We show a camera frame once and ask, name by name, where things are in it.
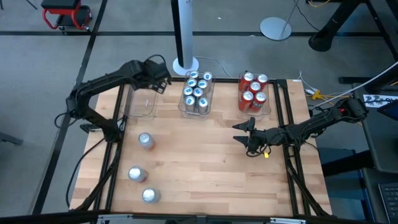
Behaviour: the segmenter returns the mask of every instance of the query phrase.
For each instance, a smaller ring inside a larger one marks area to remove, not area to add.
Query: sticker
[[[365,106],[369,108],[379,108],[394,100],[398,100],[398,96],[367,95],[367,94],[363,95],[363,101],[365,102]]]

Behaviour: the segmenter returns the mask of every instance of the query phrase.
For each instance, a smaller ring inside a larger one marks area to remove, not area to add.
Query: clear plastic container
[[[199,73],[198,78],[196,78],[197,85],[195,88],[197,88],[201,84],[201,80],[204,80],[204,75],[206,75],[207,72],[205,73]],[[187,106],[185,104],[185,95],[184,95],[184,89],[185,87],[188,86],[187,81],[190,79],[189,74],[185,76],[184,82],[185,85],[182,88],[181,92],[181,98],[180,102],[178,103],[178,109],[181,111],[181,114],[184,118],[191,118],[191,119],[198,119],[198,120],[206,120],[210,111],[211,111],[211,102],[213,101],[213,92],[214,92],[214,87],[215,87],[215,76],[211,73],[212,79],[207,82],[207,89],[203,92],[203,95],[200,97],[195,96],[192,94],[191,96],[195,99],[195,102],[193,106]],[[207,107],[202,107],[204,101],[202,98],[207,99]]]
[[[245,72],[243,72],[243,73],[241,73],[240,75],[239,75],[239,80],[241,80],[242,79],[242,77],[243,77],[243,75],[246,73],[246,72],[248,72],[248,71],[245,71]],[[252,73],[253,75],[254,75],[254,81],[257,79],[257,77],[260,75],[260,74],[254,74],[254,73]],[[269,107],[269,91],[268,91],[268,86],[269,86],[269,84],[267,83],[265,86],[264,86],[264,88],[262,89],[262,92],[263,93],[265,93],[266,94],[266,96],[267,96],[267,100],[266,100],[266,102],[263,104],[263,106],[262,106],[262,108],[259,110],[259,111],[257,111],[257,112],[253,112],[253,111],[251,111],[250,109],[248,109],[247,111],[241,111],[238,107],[236,107],[236,114],[237,114],[237,116],[238,116],[238,118],[240,118],[240,119],[250,119],[250,117],[255,117],[256,118],[256,120],[261,120],[263,117],[264,117],[264,115],[267,115],[267,114],[270,114],[271,113],[271,108]],[[238,92],[238,104],[239,104],[239,100],[240,100],[240,98],[242,97],[242,92],[239,90],[239,85],[238,85],[238,87],[237,87],[237,92]]]
[[[125,113],[128,107],[128,116],[131,118],[155,118],[158,93],[154,90],[140,89],[134,91],[131,85],[126,85],[123,91],[120,113]]]

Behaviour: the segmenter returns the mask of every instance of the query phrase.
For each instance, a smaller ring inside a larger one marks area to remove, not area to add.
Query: red chair
[[[90,31],[88,23],[92,20],[91,11],[88,6],[82,6],[80,0],[43,0],[41,6],[44,9],[43,19],[51,29],[76,27]],[[54,26],[46,18],[47,11],[59,15]]]

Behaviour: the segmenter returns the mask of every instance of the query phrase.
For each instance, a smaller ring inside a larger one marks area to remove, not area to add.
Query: soda can
[[[184,88],[184,99],[185,99],[185,97],[187,97],[187,96],[192,96],[192,94],[193,94],[192,88],[189,87],[189,86],[186,86],[186,87]]]
[[[247,111],[252,102],[253,102],[253,93],[251,93],[250,91],[245,91],[239,99],[238,103],[239,110]]]
[[[148,178],[148,173],[143,168],[134,166],[129,170],[129,178],[130,180],[142,183]]]
[[[193,96],[198,101],[203,96],[203,90],[201,88],[195,88],[193,90]]]
[[[185,111],[193,113],[195,110],[195,98],[193,96],[187,96],[184,103]]]
[[[241,81],[239,82],[239,91],[244,92],[247,90],[250,83],[254,80],[254,75],[250,72],[246,72],[243,76]]]
[[[253,95],[256,95],[256,93],[261,91],[261,85],[258,82],[252,82],[248,90],[253,93]]]
[[[256,93],[256,97],[254,97],[253,103],[250,105],[250,110],[253,112],[258,112],[267,101],[267,95],[263,92]]]
[[[197,85],[197,80],[194,79],[194,78],[190,78],[190,79],[188,79],[188,81],[187,81],[187,85],[188,85],[189,87],[191,87],[191,88],[195,88],[196,85]]]
[[[256,78],[256,81],[260,83],[261,91],[264,89],[265,85],[268,83],[268,77],[265,74],[261,74]]]
[[[203,74],[203,79],[207,81],[207,83],[210,85],[213,79],[213,74],[211,74],[210,72],[205,72]]]
[[[198,82],[198,86],[199,86],[199,88],[201,88],[203,90],[204,93],[209,92],[209,86],[208,86],[208,82],[206,80],[200,80]]]
[[[142,133],[138,136],[139,144],[147,150],[155,148],[154,138],[149,133]]]
[[[160,191],[153,188],[147,188],[142,192],[142,200],[145,203],[156,203],[160,200]]]
[[[204,97],[200,98],[199,102],[198,102],[198,111],[199,111],[199,113],[200,114],[207,113],[208,107],[209,107],[209,101],[206,98],[204,98]]]
[[[190,78],[194,78],[194,79],[198,79],[199,78],[199,73],[197,71],[189,72],[189,77]]]

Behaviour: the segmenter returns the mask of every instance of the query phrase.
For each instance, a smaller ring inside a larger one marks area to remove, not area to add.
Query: white pole
[[[193,57],[192,0],[171,0],[171,4],[177,47],[173,69],[179,75],[186,75],[199,68],[198,60]]]

